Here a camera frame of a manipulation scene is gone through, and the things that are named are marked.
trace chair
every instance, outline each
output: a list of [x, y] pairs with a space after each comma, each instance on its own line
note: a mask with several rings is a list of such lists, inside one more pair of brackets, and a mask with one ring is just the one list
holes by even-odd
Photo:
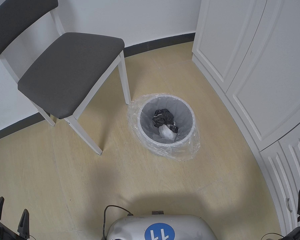
[[[6, 0], [0, 6], [0, 60], [22, 92], [52, 125], [46, 113], [64, 119], [97, 153], [102, 150], [77, 119], [97, 90], [118, 66], [125, 102], [130, 104], [124, 41], [120, 38], [65, 33], [57, 14], [58, 0]], [[3, 55], [24, 30], [50, 12], [60, 35], [19, 79]]]

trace chair leg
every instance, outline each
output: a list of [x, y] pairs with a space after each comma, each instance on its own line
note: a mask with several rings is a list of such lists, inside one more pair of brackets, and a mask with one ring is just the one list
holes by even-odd
[[72, 127], [72, 129], [92, 148], [94, 152], [101, 155], [102, 150], [98, 145], [89, 137], [86, 131], [82, 128], [82, 126], [78, 123], [76, 118], [71, 115], [65, 118], [65, 121]]
[[129, 105], [131, 102], [131, 97], [130, 97], [130, 90], [129, 90], [129, 84], [128, 84], [126, 64], [124, 62], [124, 51], [120, 52], [120, 59], [121, 59], [121, 61], [118, 64], [119, 74], [120, 74], [124, 99], [125, 99], [126, 103]]
[[37, 104], [35, 104], [33, 102], [32, 102], [32, 104], [35, 106], [35, 108], [38, 110], [38, 112], [44, 117], [44, 119], [47, 120], [49, 122], [49, 124], [51, 124], [51, 126], [54, 126], [56, 124], [41, 107], [39, 107]]

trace cabinet handle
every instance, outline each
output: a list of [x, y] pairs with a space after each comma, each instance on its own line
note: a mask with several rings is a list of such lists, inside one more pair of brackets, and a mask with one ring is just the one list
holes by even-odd
[[289, 212], [292, 213], [293, 211], [290, 209], [289, 201], [290, 201], [290, 198], [287, 199], [287, 207], [288, 207]]

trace chair frame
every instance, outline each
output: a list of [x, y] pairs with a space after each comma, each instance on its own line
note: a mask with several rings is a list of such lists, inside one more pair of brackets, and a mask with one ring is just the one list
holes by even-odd
[[[57, 8], [50, 11], [51, 17], [53, 19], [53, 22], [56, 26], [56, 29], [59, 33], [59, 35], [63, 35], [65, 33], [65, 30], [61, 24], [61, 20], [59, 18], [59, 15], [57, 13]], [[13, 80], [18, 83], [20, 78], [16, 75], [16, 73], [11, 68], [10, 64], [4, 57], [4, 55], [0, 54], [0, 61], [2, 62], [3, 66], [6, 68], [8, 73], [11, 75]], [[127, 71], [126, 71], [126, 65], [124, 62], [124, 51], [122, 50], [120, 54], [115, 58], [115, 60], [111, 63], [111, 65], [108, 67], [108, 69], [101, 75], [101, 77], [98, 79], [98, 81], [95, 83], [95, 85], [91, 88], [88, 95], [84, 98], [84, 100], [80, 103], [80, 105], [76, 108], [76, 110], [73, 112], [71, 116], [68, 116], [64, 118], [64, 120], [72, 127], [72, 129], [92, 148], [93, 151], [95, 151], [97, 154], [101, 155], [102, 150], [98, 145], [90, 138], [90, 136], [86, 133], [86, 131], [82, 128], [82, 126], [78, 123], [78, 118], [88, 105], [88, 103], [91, 101], [93, 96], [96, 94], [96, 92], [99, 90], [99, 88], [102, 86], [104, 81], [108, 78], [108, 76], [111, 74], [111, 72], [118, 66], [124, 99], [126, 104], [130, 104], [131, 97], [130, 97], [130, 90], [129, 90], [129, 84], [128, 84], [128, 77], [127, 77]], [[51, 126], [55, 125], [55, 122], [50, 118], [50, 116], [38, 105], [32, 102], [32, 104], [36, 107], [38, 112], [49, 122]]]

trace black wire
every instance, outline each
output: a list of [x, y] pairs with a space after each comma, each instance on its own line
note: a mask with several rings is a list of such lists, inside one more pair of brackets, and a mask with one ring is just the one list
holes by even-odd
[[282, 238], [284, 238], [284, 236], [283, 236], [283, 235], [281, 235], [281, 234], [278, 234], [278, 233], [267, 233], [267, 234], [265, 234], [263, 237], [261, 237], [261, 239], [260, 239], [260, 240], [262, 240], [262, 238], [264, 238], [266, 235], [270, 235], [270, 234], [275, 234], [275, 235], [278, 235], [278, 236], [281, 236]]
[[106, 211], [108, 209], [108, 207], [118, 207], [122, 210], [125, 210], [127, 213], [131, 214], [131, 212], [129, 212], [127, 209], [124, 209], [120, 206], [117, 205], [108, 205], [105, 209], [104, 209], [104, 214], [103, 214], [103, 229], [102, 229], [102, 234], [103, 234], [103, 240], [106, 240], [106, 236], [105, 236], [105, 226], [106, 226]]

